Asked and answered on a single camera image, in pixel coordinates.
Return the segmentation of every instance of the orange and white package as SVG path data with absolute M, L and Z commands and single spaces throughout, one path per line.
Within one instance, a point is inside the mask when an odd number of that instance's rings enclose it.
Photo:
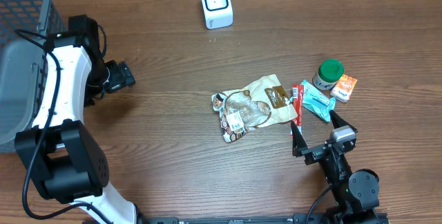
M 334 88 L 331 90 L 330 95 L 340 100 L 341 102 L 347 102 L 350 100 L 350 95 L 353 92 L 353 88 L 358 80 L 348 75 L 340 77 Z

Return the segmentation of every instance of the food package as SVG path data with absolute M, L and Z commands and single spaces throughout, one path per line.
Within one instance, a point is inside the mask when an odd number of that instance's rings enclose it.
M 276 75 L 261 77 L 242 89 L 216 93 L 212 95 L 212 104 L 213 110 L 220 112 L 226 142 L 298 116 Z
M 293 107 L 295 108 L 296 113 L 298 114 L 298 117 L 296 117 L 293 122 L 298 127 L 299 132 L 302 134 L 301 131 L 301 118 L 302 118 L 302 99 L 304 98 L 304 85 L 298 85 L 294 84 L 292 87 L 292 100 L 293 100 Z M 293 137 L 293 133 L 290 129 L 290 137 Z
M 348 75 L 340 77 L 334 88 L 331 90 L 330 95 L 340 100 L 341 102 L 347 102 L 350 100 L 353 88 L 358 80 Z
M 316 87 L 304 80 L 301 82 L 304 85 L 304 99 L 302 99 L 302 106 L 312 111 L 323 120 L 330 122 L 330 110 L 334 109 L 336 99 L 329 99 L 321 93 Z

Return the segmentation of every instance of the brown label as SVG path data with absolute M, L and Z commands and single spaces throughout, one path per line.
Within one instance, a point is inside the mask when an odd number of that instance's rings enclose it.
M 282 86 L 274 86 L 272 88 L 264 89 L 267 97 L 269 97 L 270 103 L 274 109 L 287 106 L 287 94 Z

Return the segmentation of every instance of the teal package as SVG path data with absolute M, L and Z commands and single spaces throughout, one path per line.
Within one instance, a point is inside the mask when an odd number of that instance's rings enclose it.
M 334 109 L 336 99 L 329 99 L 306 80 L 301 82 L 301 85 L 304 85 L 304 99 L 302 100 L 302 106 L 307 110 L 312 111 L 323 120 L 330 122 L 330 110 Z

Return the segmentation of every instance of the green lid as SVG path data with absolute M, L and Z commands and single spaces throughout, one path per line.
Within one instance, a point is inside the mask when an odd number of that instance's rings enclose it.
M 344 66 L 337 59 L 326 59 L 320 65 L 318 74 L 326 82 L 337 82 L 344 74 Z

